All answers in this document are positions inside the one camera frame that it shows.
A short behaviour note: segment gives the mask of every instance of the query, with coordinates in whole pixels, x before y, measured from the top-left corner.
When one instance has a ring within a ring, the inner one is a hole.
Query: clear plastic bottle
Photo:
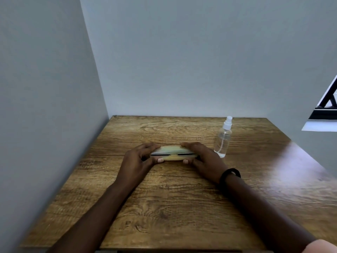
[[[216,138],[214,152],[216,152],[220,158],[224,158],[226,156],[227,148],[230,143],[230,137],[232,135],[232,131],[230,130],[232,127],[232,119],[233,117],[227,116],[226,121],[223,123],[223,126],[219,130]]]

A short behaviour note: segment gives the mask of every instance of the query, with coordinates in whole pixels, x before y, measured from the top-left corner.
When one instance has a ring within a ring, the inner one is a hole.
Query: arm
[[[183,162],[192,164],[205,178],[219,184],[227,166],[213,150],[201,143],[182,143],[200,155],[200,161],[187,158]],[[251,189],[241,178],[229,174],[225,179],[227,195],[251,221],[266,246],[275,253],[300,253],[316,238],[302,226],[281,213],[261,195]]]
[[[115,182],[48,252],[95,252],[128,195],[155,164],[163,162],[158,157],[148,158],[159,147],[158,144],[147,143],[128,151]]]

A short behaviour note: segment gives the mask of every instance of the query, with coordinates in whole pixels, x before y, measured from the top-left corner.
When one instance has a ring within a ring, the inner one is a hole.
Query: black wristband
[[[219,189],[220,190],[222,190],[222,191],[226,190],[227,185],[226,185],[225,179],[231,173],[234,173],[237,177],[241,177],[241,174],[237,169],[230,168],[230,169],[224,171],[224,173],[221,175],[221,177],[219,179]]]

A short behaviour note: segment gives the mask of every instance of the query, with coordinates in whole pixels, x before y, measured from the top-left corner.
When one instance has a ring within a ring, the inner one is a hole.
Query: wood grain
[[[148,141],[212,147],[224,118],[115,116],[32,229],[24,247],[50,247],[115,180],[124,153]],[[229,167],[318,238],[337,244],[337,182],[264,118],[234,118]],[[259,250],[241,213],[191,167],[156,165],[122,207],[102,249]]]

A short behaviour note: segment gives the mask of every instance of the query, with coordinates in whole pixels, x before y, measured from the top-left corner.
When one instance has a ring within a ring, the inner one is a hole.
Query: window sill
[[[302,130],[337,132],[337,120],[308,120]]]

